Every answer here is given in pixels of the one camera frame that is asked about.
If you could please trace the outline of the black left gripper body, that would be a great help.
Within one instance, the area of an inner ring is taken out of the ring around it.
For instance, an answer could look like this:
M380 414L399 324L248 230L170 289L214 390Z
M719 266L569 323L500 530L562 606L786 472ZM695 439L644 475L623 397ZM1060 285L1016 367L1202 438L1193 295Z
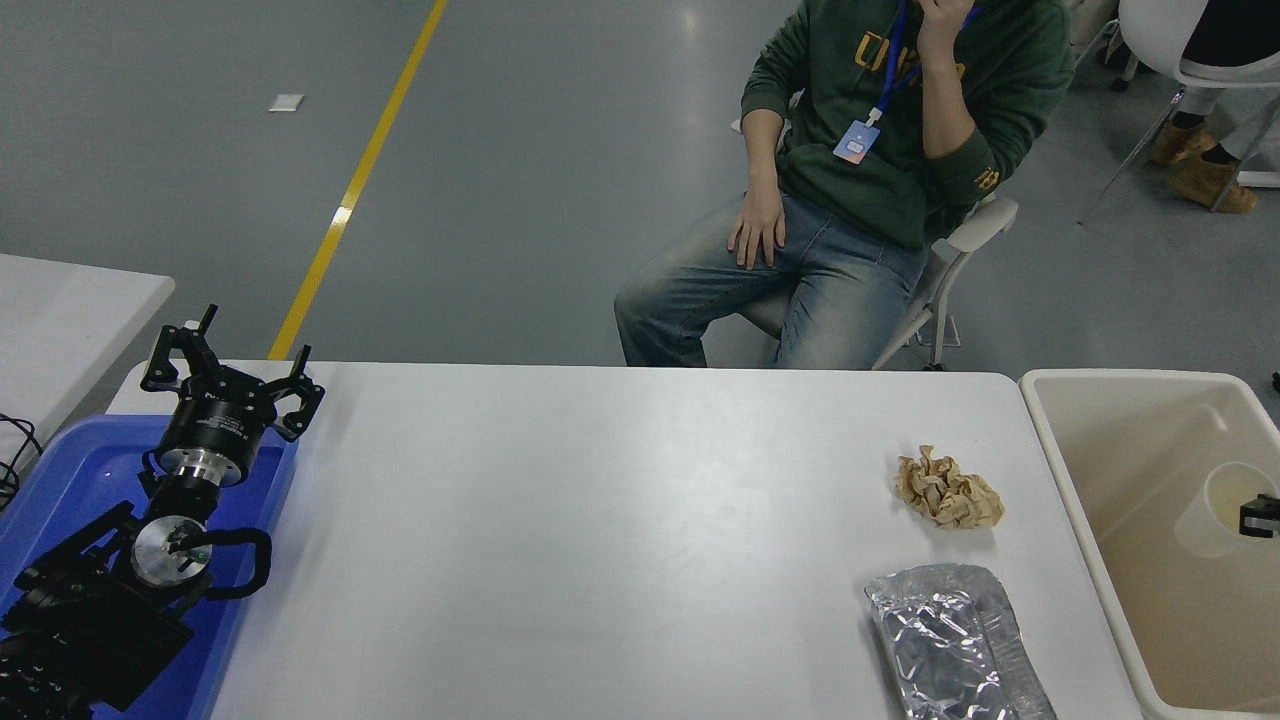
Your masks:
M207 391L172 388L178 405L157 446L160 466L193 466L198 454L221 457L219 468L248 471L276 410L261 395L220 398Z

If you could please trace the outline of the person's right hand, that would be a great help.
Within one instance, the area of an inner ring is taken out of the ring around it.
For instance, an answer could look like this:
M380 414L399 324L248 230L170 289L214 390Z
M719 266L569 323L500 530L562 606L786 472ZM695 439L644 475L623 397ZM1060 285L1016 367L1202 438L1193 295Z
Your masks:
M778 252L786 243L786 220L782 193L777 187L748 188L733 220L727 250L737 268L754 270L774 268Z

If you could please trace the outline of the person's left hand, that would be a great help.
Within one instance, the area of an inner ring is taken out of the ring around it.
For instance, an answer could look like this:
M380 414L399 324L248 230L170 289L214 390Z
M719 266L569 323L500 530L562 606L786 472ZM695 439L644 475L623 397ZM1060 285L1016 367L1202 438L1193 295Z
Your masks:
M965 22L975 9L975 1L916 1L922 10L922 27L916 36L918 49L950 50Z

